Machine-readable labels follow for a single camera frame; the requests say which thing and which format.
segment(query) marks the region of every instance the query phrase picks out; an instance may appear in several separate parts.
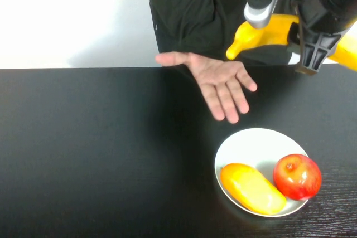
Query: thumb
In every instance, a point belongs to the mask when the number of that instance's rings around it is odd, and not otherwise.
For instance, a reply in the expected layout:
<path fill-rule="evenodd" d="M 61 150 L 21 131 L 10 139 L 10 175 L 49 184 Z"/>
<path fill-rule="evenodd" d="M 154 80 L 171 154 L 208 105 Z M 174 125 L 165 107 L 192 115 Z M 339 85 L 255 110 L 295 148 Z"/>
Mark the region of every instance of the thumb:
<path fill-rule="evenodd" d="M 187 63 L 188 59 L 189 57 L 187 54 L 176 51 L 160 53 L 156 56 L 157 63 L 162 66 L 175 66 L 185 64 Z"/>

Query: sleeve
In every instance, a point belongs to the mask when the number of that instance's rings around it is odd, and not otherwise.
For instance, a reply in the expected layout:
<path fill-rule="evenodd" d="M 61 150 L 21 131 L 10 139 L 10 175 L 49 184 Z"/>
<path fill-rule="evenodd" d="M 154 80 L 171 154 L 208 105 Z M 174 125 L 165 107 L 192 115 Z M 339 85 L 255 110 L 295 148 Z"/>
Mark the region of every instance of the sleeve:
<path fill-rule="evenodd" d="M 217 55 L 226 43 L 226 19 L 217 0 L 150 0 L 171 36 L 176 51 Z"/>

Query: open hand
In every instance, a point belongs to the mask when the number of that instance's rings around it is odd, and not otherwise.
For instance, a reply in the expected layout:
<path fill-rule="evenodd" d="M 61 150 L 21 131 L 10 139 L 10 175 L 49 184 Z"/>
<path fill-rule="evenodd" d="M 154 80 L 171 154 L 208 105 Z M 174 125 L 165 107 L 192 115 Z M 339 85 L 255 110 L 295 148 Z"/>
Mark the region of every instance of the open hand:
<path fill-rule="evenodd" d="M 241 62 L 220 61 L 180 52 L 159 54 L 156 61 L 162 66 L 185 64 L 196 79 L 216 120 L 227 118 L 230 123 L 237 123 L 239 115 L 236 107 L 242 114 L 249 111 L 241 85 L 250 91 L 256 91 L 257 84 Z"/>

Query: table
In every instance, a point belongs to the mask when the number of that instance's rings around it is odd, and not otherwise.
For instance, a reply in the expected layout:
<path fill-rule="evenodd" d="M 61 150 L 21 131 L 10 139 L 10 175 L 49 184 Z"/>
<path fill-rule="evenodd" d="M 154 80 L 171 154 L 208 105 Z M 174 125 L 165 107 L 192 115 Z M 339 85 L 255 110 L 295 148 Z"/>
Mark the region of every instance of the table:
<path fill-rule="evenodd" d="M 357 74 L 249 69 L 239 124 L 216 122 L 170 69 L 0 71 L 1 237 L 357 237 Z M 255 217 L 217 187 L 213 162 L 246 128 L 282 132 L 320 166 L 320 193 Z"/>

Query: plate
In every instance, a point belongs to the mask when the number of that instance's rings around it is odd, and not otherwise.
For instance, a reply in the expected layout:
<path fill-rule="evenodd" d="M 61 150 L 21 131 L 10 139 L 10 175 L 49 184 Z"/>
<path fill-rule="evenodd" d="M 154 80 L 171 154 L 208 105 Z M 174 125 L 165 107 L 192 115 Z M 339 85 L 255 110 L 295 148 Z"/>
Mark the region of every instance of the plate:
<path fill-rule="evenodd" d="M 285 208 L 275 215 L 255 213 L 241 205 L 223 187 L 220 181 L 220 170 L 230 163 L 242 163 L 259 170 L 267 180 L 274 184 L 273 170 L 275 164 L 289 154 L 306 152 L 291 138 L 284 134 L 263 128 L 251 128 L 239 131 L 228 137 L 219 147 L 215 158 L 216 179 L 225 195 L 241 209 L 262 217 L 282 217 L 290 215 L 303 207 L 305 201 L 295 201 L 287 198 Z"/>

